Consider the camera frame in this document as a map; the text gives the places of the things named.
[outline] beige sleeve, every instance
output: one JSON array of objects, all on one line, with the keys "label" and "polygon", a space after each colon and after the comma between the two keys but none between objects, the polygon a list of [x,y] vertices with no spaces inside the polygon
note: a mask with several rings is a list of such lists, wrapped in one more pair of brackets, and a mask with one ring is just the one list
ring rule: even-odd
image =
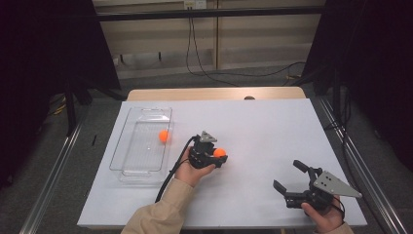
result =
[{"label": "beige sleeve", "polygon": [[337,227],[336,229],[325,232],[322,234],[354,234],[352,228],[350,228],[349,224],[347,222],[343,223],[343,225]]},{"label": "beige sleeve", "polygon": [[122,234],[178,234],[194,188],[173,178],[161,201],[139,208],[122,230]]}]

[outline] white tabletop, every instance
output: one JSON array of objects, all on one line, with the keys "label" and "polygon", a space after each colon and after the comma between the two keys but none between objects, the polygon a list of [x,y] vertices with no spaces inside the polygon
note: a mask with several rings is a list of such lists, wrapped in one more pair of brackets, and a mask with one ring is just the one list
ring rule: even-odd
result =
[{"label": "white tabletop", "polygon": [[[301,209],[288,209],[273,188],[278,180],[289,192],[303,192],[309,177],[297,159],[323,168],[347,182],[308,99],[125,101],[96,174],[78,225],[123,227],[139,207],[155,201],[159,187],[124,186],[109,170],[128,111],[133,106],[171,107],[173,131],[169,169],[188,139],[203,130],[217,137],[215,147],[229,158],[202,179],[183,228],[287,228],[313,225]],[[342,197],[346,221],[366,225],[355,198]]]}]

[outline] orange sphere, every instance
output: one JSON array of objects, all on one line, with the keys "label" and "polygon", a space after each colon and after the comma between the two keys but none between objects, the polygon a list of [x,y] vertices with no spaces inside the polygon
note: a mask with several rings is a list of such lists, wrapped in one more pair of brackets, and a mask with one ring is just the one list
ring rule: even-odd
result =
[{"label": "orange sphere", "polygon": [[167,130],[162,130],[159,132],[159,140],[163,143],[167,142],[168,139],[168,131]]},{"label": "orange sphere", "polygon": [[213,157],[222,157],[227,155],[227,152],[223,148],[217,148],[215,151],[213,151]]}]

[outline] hand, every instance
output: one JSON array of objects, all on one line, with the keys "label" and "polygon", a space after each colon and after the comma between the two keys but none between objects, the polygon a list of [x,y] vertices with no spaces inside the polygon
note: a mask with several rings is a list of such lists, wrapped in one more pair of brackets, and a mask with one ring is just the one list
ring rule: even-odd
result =
[{"label": "hand", "polygon": [[189,148],[190,147],[186,148],[186,151],[182,155],[181,162],[184,163],[179,166],[175,173],[175,178],[195,187],[203,176],[210,174],[215,169],[215,165],[211,164],[202,169],[192,167],[191,163],[188,161]]},{"label": "hand", "polygon": [[[340,197],[334,196],[332,204],[340,207]],[[336,209],[331,208],[326,214],[320,214],[318,211],[308,203],[302,203],[301,208],[304,212],[316,223],[316,231],[318,233],[325,233],[336,229],[343,224],[342,214]]]}]

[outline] plastic tray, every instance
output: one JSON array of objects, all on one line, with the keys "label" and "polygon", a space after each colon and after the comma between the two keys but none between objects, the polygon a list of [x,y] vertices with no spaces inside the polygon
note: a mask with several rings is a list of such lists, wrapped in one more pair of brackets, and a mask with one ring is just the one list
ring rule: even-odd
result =
[{"label": "plastic tray", "polygon": [[171,108],[130,109],[110,164],[120,181],[158,185],[165,180],[170,137],[162,142],[159,132],[171,135],[171,113]]}]

